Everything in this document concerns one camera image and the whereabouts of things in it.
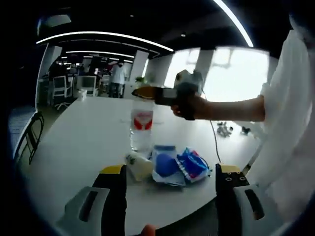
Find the plastic water bottle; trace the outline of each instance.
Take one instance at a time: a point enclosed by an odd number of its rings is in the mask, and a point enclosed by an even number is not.
[[[130,146],[133,151],[148,151],[151,146],[154,102],[134,100],[131,110]]]

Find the white table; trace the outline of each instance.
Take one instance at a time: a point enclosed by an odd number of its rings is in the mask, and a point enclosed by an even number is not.
[[[65,204],[80,189],[92,186],[98,172],[123,163],[130,149],[129,120],[132,100],[87,97],[75,101],[56,120],[40,143],[30,169],[28,188],[38,212],[51,224],[64,213]],[[258,147],[253,136],[218,137],[224,164],[248,163]],[[208,121],[186,121],[169,107],[155,106],[152,130],[155,144],[194,148],[209,165],[218,163]],[[215,176],[182,190],[155,184],[127,186],[126,235],[138,234],[145,224],[158,228],[174,223],[198,210],[216,196]]]

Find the floor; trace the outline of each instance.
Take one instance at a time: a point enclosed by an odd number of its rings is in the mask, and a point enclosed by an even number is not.
[[[44,128],[42,138],[47,134],[52,127],[56,119],[62,114],[65,108],[57,111],[52,107],[38,107],[38,110],[42,112],[44,117]],[[35,133],[39,132],[40,124],[34,124]],[[27,172],[29,167],[29,150],[25,148],[23,151],[20,168],[22,173],[27,179]],[[181,221],[178,221],[172,225],[157,230],[157,235],[163,236],[216,236],[218,230],[217,210],[215,207],[215,201],[209,202],[207,205],[197,210],[195,213],[188,217],[185,217]]]

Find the human hand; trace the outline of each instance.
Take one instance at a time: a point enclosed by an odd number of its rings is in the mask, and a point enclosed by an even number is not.
[[[197,95],[190,96],[188,98],[188,105],[192,106],[194,109],[194,118],[195,119],[208,119],[209,116],[209,102]],[[174,115],[178,117],[183,117],[179,107],[174,105],[171,107]]]
[[[155,236],[156,235],[156,229],[153,225],[146,225],[140,236]]]

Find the bright window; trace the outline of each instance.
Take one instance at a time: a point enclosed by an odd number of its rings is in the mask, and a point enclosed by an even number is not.
[[[164,86],[173,88],[177,73],[187,70],[192,73],[196,67],[200,48],[177,51],[168,68]]]
[[[210,101],[242,101],[259,95],[267,82],[269,54],[243,48],[217,48],[204,92]]]

